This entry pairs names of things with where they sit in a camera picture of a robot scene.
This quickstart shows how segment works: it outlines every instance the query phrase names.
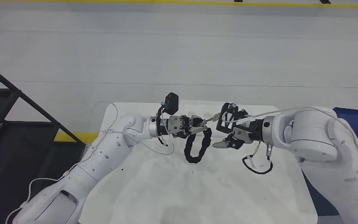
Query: concrete floor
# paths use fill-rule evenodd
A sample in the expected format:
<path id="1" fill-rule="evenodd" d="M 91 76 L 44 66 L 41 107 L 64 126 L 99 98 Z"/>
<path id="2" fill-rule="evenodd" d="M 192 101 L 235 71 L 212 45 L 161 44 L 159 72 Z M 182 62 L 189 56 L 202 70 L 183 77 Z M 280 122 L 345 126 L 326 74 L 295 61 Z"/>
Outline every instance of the concrete floor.
<path id="1" fill-rule="evenodd" d="M 170 91 L 357 109 L 357 58 L 356 9 L 0 3 L 0 74 L 74 132 L 98 132 L 101 100 Z M 43 120 L 22 103 L 8 119 Z"/>

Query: black bar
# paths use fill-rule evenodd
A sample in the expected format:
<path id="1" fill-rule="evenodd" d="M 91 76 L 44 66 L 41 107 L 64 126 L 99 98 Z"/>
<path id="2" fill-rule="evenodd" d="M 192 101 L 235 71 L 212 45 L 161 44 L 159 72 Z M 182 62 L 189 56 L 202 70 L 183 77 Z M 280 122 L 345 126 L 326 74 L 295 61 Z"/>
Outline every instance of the black bar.
<path id="1" fill-rule="evenodd" d="M 30 99 L 25 93 L 19 90 L 14 84 L 12 84 L 9 80 L 3 77 L 0 74 L 0 81 L 8 87 L 13 92 L 17 92 L 19 96 L 25 100 L 28 104 L 30 104 L 33 108 L 35 108 L 38 112 L 40 112 L 43 116 L 49 119 L 52 123 L 57 125 L 61 130 L 63 130 L 66 134 L 68 134 L 71 138 L 73 138 L 79 144 L 82 144 L 83 147 L 86 146 L 79 138 L 77 138 L 72 132 L 70 132 L 66 127 L 64 127 L 61 123 L 59 123 L 55 118 L 53 118 L 49 113 L 47 113 L 44 109 L 42 109 L 37 103 L 35 103 L 32 99 Z"/>
<path id="2" fill-rule="evenodd" d="M 0 113 L 0 123 L 3 123 L 7 114 L 10 112 L 13 105 L 16 103 L 17 99 L 19 98 L 20 94 L 19 92 L 12 92 L 10 97 L 8 98 L 8 102 L 3 109 L 3 111 Z"/>

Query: white wire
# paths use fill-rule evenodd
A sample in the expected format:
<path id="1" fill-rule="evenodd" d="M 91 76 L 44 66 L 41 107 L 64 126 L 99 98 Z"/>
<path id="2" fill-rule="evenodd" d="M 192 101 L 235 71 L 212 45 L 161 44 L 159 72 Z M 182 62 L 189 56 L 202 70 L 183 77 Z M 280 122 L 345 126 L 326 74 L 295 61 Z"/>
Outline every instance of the white wire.
<path id="1" fill-rule="evenodd" d="M 164 108 L 163 108 L 163 110 L 162 110 L 162 120 L 163 120 L 163 122 L 164 122 L 163 111 L 164 111 Z M 175 150 L 175 147 L 174 147 L 174 138 L 173 138 L 173 136 L 172 136 L 171 134 L 169 134 L 168 128 L 167 128 L 167 126 L 166 126 L 165 124 L 164 124 L 164 128 L 166 129 L 166 132 L 168 133 L 169 139 L 170 139 L 170 141 L 171 141 L 171 143 L 172 143 L 172 146 L 173 146 L 173 151 L 168 154 L 168 155 L 171 155 L 171 154 L 173 154 L 173 152 L 174 152 L 174 150 Z"/>
<path id="2" fill-rule="evenodd" d="M 19 209 L 21 209 L 21 207 L 18 207 L 17 209 L 15 209 L 14 211 L 12 211 L 12 212 L 7 216 L 7 218 L 6 218 L 6 220 L 5 220 L 5 224 L 7 224 L 7 222 L 9 221 L 10 216 L 11 216 L 14 212 L 16 212 L 17 210 L 19 210 Z"/>
<path id="3" fill-rule="evenodd" d="M 134 140 L 134 139 L 133 139 L 129 134 L 127 134 L 127 133 L 119 132 L 119 131 L 117 131 L 117 130 L 111 130 L 113 124 L 116 122 L 116 120 L 117 120 L 117 118 L 118 118 L 118 108 L 117 108 L 117 106 L 116 106 L 114 103 L 111 103 L 111 104 L 112 104 L 112 105 L 116 108 L 116 110 L 117 110 L 116 118 L 115 118 L 115 120 L 112 122 L 112 124 L 109 126 L 109 128 L 107 128 L 106 130 L 100 130 L 100 132 L 105 132 L 105 134 L 108 134 L 108 133 L 120 133 L 120 134 L 122 134 L 122 135 L 124 134 L 124 135 L 126 135 L 127 137 L 129 137 L 130 139 L 132 139 L 134 142 L 139 143 L 139 144 L 142 144 L 142 145 L 144 145 L 147 149 L 149 149 L 149 150 L 151 150 L 151 151 L 153 151 L 153 152 L 155 152 L 155 153 L 157 153 L 157 154 L 160 154 L 160 155 L 170 156 L 171 154 L 174 153 L 175 147 L 174 147 L 174 142 L 173 142 L 173 140 L 171 140 L 172 145 L 173 145 L 173 150 L 172 150 L 170 153 L 162 153 L 162 152 L 157 152 L 157 151 L 151 149 L 149 146 L 147 146 L 147 145 L 144 144 L 143 142 L 138 142 L 138 141 Z"/>
<path id="4" fill-rule="evenodd" d="M 139 144 L 142 144 L 142 145 L 146 146 L 146 148 L 148 148 L 149 150 L 151 150 L 151 151 L 153 151 L 153 152 L 155 152 L 155 153 L 157 153 L 157 154 L 160 154 L 160 155 L 170 156 L 170 155 L 173 154 L 173 152 L 174 152 L 174 150 L 172 150 L 170 153 L 157 152 L 157 151 L 151 149 L 149 146 L 147 146 L 147 145 L 144 144 L 143 142 L 138 142 L 137 140 L 134 140 L 129 134 L 123 133 L 123 132 L 119 132 L 119 131 L 116 131 L 116 130 L 113 130 L 113 131 L 100 130 L 100 132 L 124 134 L 124 135 L 126 135 L 127 137 L 129 137 L 130 139 L 132 139 L 134 142 L 139 143 Z"/>
<path id="5" fill-rule="evenodd" d="M 316 111 L 319 111 L 323 114 L 326 114 L 327 116 L 333 118 L 334 120 L 338 121 L 340 124 L 342 124 L 352 135 L 353 137 L 353 141 L 354 141 L 354 144 L 356 146 L 356 148 L 358 149 L 358 142 L 357 142 L 357 137 L 356 137 L 356 134 L 354 133 L 354 131 L 352 130 L 351 127 L 349 127 L 348 125 L 346 125 L 345 123 L 343 123 L 341 120 L 339 120 L 338 118 L 334 117 L 333 115 L 329 114 L 328 112 L 325 112 L 323 110 L 320 110 L 320 109 L 317 109 L 317 108 L 314 108 L 314 107 L 304 107 L 304 108 L 290 108 L 290 109 L 285 109 L 285 110 L 275 110 L 275 111 L 272 111 L 272 112 L 267 112 L 267 113 L 263 113 L 263 114 L 258 114 L 258 115 L 254 115 L 254 116 L 251 116 L 251 117 L 248 117 L 248 118 L 243 118 L 243 119 L 239 119 L 239 120 L 230 120 L 230 121 L 227 121 L 227 120 L 223 120 L 223 122 L 225 123 L 238 123 L 238 124 L 243 124 L 243 123 L 246 123 L 246 122 L 250 122 L 253 118 L 256 118 L 258 116 L 264 116 L 264 115 L 267 115 L 267 114 L 274 114 L 274 113 L 278 113 L 278 112 L 284 112 L 284 111 L 289 111 L 289 110 L 299 110 L 299 109 L 312 109 L 312 110 L 316 110 Z"/>

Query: yellow floor line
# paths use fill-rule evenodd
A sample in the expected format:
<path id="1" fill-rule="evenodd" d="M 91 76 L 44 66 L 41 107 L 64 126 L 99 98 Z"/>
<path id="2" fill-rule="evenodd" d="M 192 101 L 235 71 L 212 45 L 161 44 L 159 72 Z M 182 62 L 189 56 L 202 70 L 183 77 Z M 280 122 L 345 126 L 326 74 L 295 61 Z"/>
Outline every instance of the yellow floor line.
<path id="1" fill-rule="evenodd" d="M 227 5 L 227 6 L 264 6 L 264 7 L 358 8 L 358 4 L 207 2 L 207 1 L 182 1 L 182 0 L 0 0 L 0 2 L 156 3 L 156 4 L 208 4 L 208 5 Z"/>
<path id="2" fill-rule="evenodd" d="M 84 143 L 92 143 L 98 137 L 98 133 L 91 132 L 74 132 L 74 135 Z M 75 140 L 66 133 L 59 132 L 55 137 L 55 142 L 75 142 Z"/>

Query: tabletop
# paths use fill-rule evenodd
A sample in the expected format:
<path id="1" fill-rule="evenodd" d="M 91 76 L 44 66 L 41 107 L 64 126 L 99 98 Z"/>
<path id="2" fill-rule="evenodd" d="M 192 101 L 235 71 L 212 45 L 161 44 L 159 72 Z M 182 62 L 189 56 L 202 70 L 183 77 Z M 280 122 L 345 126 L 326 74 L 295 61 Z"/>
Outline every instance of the tabletop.
<path id="1" fill-rule="evenodd" d="M 176 114 L 196 114 L 208 119 L 220 112 L 224 102 L 180 101 Z M 160 104 L 116 102 L 119 117 L 136 112 L 155 116 Z M 251 115 L 277 110 L 274 106 L 239 105 Z M 116 119 L 109 105 L 101 129 Z M 213 130 L 211 142 L 226 134 Z M 197 156 L 202 137 L 197 136 L 192 156 Z M 157 139 L 143 141 L 160 152 L 172 149 Z M 156 154 L 143 145 L 134 147 L 124 163 L 97 184 L 88 196 L 80 223 L 317 223 L 317 213 L 294 155 L 273 148 L 273 170 L 257 175 L 244 167 L 241 159 L 252 154 L 256 144 L 239 150 L 211 146 L 198 164 L 184 156 L 185 139 L 175 139 L 170 156 Z M 259 171 L 268 168 L 266 146 L 254 157 Z"/>

